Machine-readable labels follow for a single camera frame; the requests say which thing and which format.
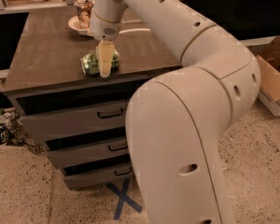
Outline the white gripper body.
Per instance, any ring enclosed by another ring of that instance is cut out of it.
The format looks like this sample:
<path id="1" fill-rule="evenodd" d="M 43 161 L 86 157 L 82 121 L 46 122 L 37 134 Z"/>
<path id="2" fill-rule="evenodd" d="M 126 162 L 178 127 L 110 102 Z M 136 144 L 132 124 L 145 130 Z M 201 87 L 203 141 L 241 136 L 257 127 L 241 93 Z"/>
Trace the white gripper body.
<path id="1" fill-rule="evenodd" d="M 90 29 L 92 36 L 99 41 L 116 39 L 119 35 L 121 22 L 111 22 L 101 19 L 93 11 L 91 13 Z"/>

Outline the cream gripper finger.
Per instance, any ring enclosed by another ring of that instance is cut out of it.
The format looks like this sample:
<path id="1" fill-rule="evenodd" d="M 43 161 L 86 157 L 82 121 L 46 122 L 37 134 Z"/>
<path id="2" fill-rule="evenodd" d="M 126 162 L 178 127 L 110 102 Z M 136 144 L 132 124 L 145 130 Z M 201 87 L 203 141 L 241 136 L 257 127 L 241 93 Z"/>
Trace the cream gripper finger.
<path id="1" fill-rule="evenodd" d="M 112 41 L 108 40 L 102 40 L 96 47 L 96 55 L 101 77 L 110 76 L 114 50 L 115 45 Z"/>

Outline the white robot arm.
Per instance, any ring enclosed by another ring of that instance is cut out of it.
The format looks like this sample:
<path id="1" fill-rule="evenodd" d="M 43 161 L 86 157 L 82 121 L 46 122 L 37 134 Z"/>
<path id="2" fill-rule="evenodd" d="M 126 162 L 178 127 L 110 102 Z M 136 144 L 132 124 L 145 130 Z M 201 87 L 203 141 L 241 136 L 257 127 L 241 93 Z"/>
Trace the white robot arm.
<path id="1" fill-rule="evenodd" d="M 149 224 L 236 224 L 217 143 L 258 96 L 257 59 L 178 0 L 95 0 L 94 37 L 115 39 L 126 8 L 181 65 L 142 85 L 126 111 L 128 149 Z"/>

